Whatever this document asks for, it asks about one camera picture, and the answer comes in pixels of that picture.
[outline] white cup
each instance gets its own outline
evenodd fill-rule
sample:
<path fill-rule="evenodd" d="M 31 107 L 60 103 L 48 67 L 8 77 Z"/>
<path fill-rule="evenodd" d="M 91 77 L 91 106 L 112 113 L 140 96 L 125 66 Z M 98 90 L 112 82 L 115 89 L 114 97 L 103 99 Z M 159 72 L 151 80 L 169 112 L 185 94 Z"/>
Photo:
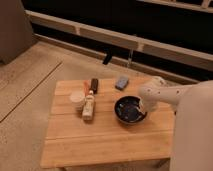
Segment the white cup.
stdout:
<path fill-rule="evenodd" d="M 85 93 L 83 91 L 74 91 L 70 95 L 70 101 L 76 111 L 81 112 L 85 104 Z"/>

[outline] dark bowl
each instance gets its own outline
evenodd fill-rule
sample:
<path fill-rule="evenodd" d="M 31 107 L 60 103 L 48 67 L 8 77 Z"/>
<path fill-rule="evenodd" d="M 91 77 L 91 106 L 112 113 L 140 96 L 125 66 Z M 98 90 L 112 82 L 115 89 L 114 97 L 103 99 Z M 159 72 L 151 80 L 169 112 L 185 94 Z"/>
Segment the dark bowl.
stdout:
<path fill-rule="evenodd" d="M 140 99 L 134 96 L 125 96 L 115 103 L 115 113 L 117 118 L 126 124 L 134 124 L 142 121 L 146 113 L 140 111 Z"/>

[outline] wooden plank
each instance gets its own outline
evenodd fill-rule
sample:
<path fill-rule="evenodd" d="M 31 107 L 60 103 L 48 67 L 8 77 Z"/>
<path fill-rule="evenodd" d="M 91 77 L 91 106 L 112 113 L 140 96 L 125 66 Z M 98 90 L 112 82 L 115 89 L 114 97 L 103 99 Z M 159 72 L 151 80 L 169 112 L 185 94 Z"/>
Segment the wooden plank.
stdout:
<path fill-rule="evenodd" d="M 30 21 L 34 24 L 42 25 L 48 28 L 54 28 L 63 32 L 76 34 L 75 26 L 70 25 L 67 20 L 59 19 L 57 17 L 27 11 Z"/>
<path fill-rule="evenodd" d="M 95 112 L 92 123 L 85 123 L 78 114 L 55 115 L 49 120 L 46 139 L 76 138 L 99 135 L 139 134 L 173 130 L 174 113 L 168 106 L 159 108 L 134 126 L 124 127 L 113 111 Z"/>
<path fill-rule="evenodd" d="M 93 38 L 94 40 L 106 42 L 113 45 L 119 45 L 120 47 L 127 49 L 137 49 L 138 43 L 136 41 L 128 40 L 125 38 L 116 37 L 109 34 L 99 33 L 97 30 L 89 30 L 86 28 L 80 29 L 81 36 L 87 38 Z"/>
<path fill-rule="evenodd" d="M 129 84 L 125 88 L 124 92 L 137 91 L 139 86 L 144 82 L 148 81 L 151 77 L 131 77 L 129 79 Z M 116 93 L 120 92 L 115 89 L 115 79 L 100 79 L 98 94 L 101 93 Z M 73 90 L 83 90 L 83 81 L 59 81 L 56 85 L 55 95 L 70 95 Z"/>
<path fill-rule="evenodd" d="M 95 112 L 109 112 L 112 111 L 115 105 L 115 101 L 120 99 L 123 96 L 138 96 L 137 92 L 128 92 L 128 93 L 111 93 L 109 95 L 96 95 L 96 107 Z M 164 103 L 160 103 L 161 106 L 168 106 Z M 75 114 L 75 108 L 72 106 L 69 96 L 57 96 L 54 98 L 53 106 L 51 110 L 52 115 L 58 114 Z"/>
<path fill-rule="evenodd" d="M 170 7 L 176 7 L 176 8 L 183 8 L 183 9 L 193 10 L 193 11 L 213 13 L 213 8 L 202 8 L 201 5 L 195 5 L 195 4 L 185 3 L 185 2 L 177 2 L 177 1 L 175 2 L 175 1 L 166 1 L 166 0 L 137 0 L 137 1 L 159 4 L 159 5 L 166 5 Z"/>
<path fill-rule="evenodd" d="M 176 51 L 168 51 L 162 48 L 157 48 L 149 45 L 144 46 L 144 52 L 150 55 L 158 54 L 163 59 L 172 60 L 175 62 L 184 61 L 184 64 L 187 64 L 189 66 L 193 63 L 193 66 L 196 66 L 198 68 L 204 68 L 207 70 L 209 68 L 213 71 L 213 60 L 204 62 L 202 58 L 193 58 L 192 56 L 186 56 Z"/>
<path fill-rule="evenodd" d="M 152 41 L 152 40 L 144 39 L 141 37 L 127 35 L 127 34 L 115 32 L 115 31 L 111 31 L 107 29 L 102 29 L 102 28 L 98 28 L 94 26 L 89 26 L 86 24 L 81 24 L 81 23 L 77 23 L 77 22 L 73 22 L 73 21 L 69 21 L 69 20 L 65 20 L 65 19 L 61 19 L 57 17 L 52 17 L 45 14 L 32 12 L 32 11 L 26 11 L 26 12 L 31 18 L 31 22 L 39 24 L 39 25 L 44 25 L 53 29 L 58 29 L 58 27 L 60 27 L 59 30 L 61 28 L 63 29 L 66 27 L 75 27 L 76 30 L 79 30 L 78 34 L 77 32 L 74 33 L 73 31 L 70 31 L 69 29 L 64 31 L 67 33 L 76 34 L 79 36 L 86 36 L 87 38 L 95 39 L 100 42 L 107 42 L 109 44 L 116 45 L 119 47 L 125 46 L 124 48 L 129 48 L 131 50 L 158 56 L 168 60 L 174 59 L 175 61 L 178 61 L 184 64 L 185 63 L 189 64 L 189 62 L 187 61 L 190 60 L 191 66 L 196 66 L 198 68 L 203 68 L 206 70 L 213 71 L 213 67 L 212 67 L 213 55 L 212 54 L 190 50 L 190 49 L 186 49 L 182 47 L 177 47 L 177 46 L 169 45 L 165 43 L 160 43 L 157 41 Z M 46 20 L 54 24 L 49 25 L 46 22 Z M 157 50 L 155 50 L 154 51 L 155 53 L 154 53 L 150 50 L 147 50 L 147 48 L 144 48 L 145 46 L 156 48 Z M 194 64 L 194 61 L 196 61 L 196 59 L 201 60 L 201 65 L 198 65 L 197 63 Z"/>
<path fill-rule="evenodd" d="M 46 140 L 43 168 L 168 158 L 172 131 Z"/>

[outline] table top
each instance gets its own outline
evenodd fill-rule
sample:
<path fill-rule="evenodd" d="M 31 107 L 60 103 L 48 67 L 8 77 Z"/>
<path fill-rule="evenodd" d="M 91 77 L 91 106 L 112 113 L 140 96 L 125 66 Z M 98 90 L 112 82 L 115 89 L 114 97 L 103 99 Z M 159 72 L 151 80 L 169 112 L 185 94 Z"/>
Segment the table top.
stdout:
<path fill-rule="evenodd" d="M 69 101 L 84 80 L 59 81 L 56 85 L 41 167 L 54 168 L 170 157 L 174 114 L 170 105 L 158 109 L 135 125 L 120 123 L 115 102 L 138 96 L 138 88 L 150 77 L 130 78 L 124 91 L 114 88 L 116 79 L 99 79 L 94 119 L 85 123 Z"/>

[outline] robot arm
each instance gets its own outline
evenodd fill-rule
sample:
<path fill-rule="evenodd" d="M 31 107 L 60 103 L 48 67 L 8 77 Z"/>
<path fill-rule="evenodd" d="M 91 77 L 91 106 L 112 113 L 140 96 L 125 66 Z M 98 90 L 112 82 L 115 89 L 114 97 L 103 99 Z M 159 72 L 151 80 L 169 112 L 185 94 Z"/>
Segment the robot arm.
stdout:
<path fill-rule="evenodd" d="M 165 86 L 157 77 L 142 85 L 139 94 L 148 112 L 156 101 L 177 105 L 170 171 L 212 171 L 213 81 Z"/>
<path fill-rule="evenodd" d="M 153 79 L 139 88 L 143 111 L 153 111 L 158 101 L 169 103 L 176 109 L 181 97 L 193 86 L 194 85 L 168 87 L 164 79 L 161 77 L 153 77 Z"/>

